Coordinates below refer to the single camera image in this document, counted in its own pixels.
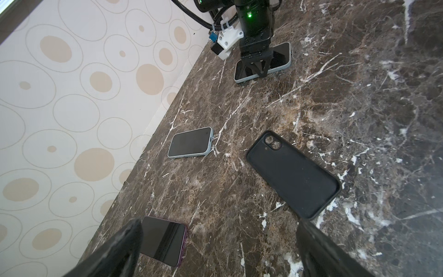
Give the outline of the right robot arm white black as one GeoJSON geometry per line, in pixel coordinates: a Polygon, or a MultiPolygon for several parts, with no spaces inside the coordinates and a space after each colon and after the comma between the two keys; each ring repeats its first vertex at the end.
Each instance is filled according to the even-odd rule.
{"type": "Polygon", "coordinates": [[[280,8],[281,1],[194,1],[198,11],[211,14],[212,23],[196,15],[180,1],[173,3],[209,30],[211,50],[221,60],[228,59],[234,46],[239,46],[241,59],[235,68],[236,83],[264,78],[289,67],[290,44],[271,46],[274,13],[280,8]]]}

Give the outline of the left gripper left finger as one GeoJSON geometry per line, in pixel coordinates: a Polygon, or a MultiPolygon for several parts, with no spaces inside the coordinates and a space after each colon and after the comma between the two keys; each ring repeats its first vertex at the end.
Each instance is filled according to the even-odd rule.
{"type": "Polygon", "coordinates": [[[132,277],[143,242],[140,219],[131,219],[67,277],[132,277]]]}

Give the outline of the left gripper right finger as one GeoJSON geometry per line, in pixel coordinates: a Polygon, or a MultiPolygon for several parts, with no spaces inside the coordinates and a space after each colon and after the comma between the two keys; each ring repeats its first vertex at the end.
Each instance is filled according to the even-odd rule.
{"type": "Polygon", "coordinates": [[[301,257],[305,277],[373,276],[309,220],[299,220],[296,247],[301,257]]]}

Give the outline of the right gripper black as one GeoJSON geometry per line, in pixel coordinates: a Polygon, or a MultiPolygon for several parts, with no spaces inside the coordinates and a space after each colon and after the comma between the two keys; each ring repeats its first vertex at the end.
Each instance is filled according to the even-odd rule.
{"type": "Polygon", "coordinates": [[[273,55],[270,48],[273,29],[263,29],[257,35],[245,35],[239,41],[242,67],[241,77],[266,77],[271,69],[273,55]]]}

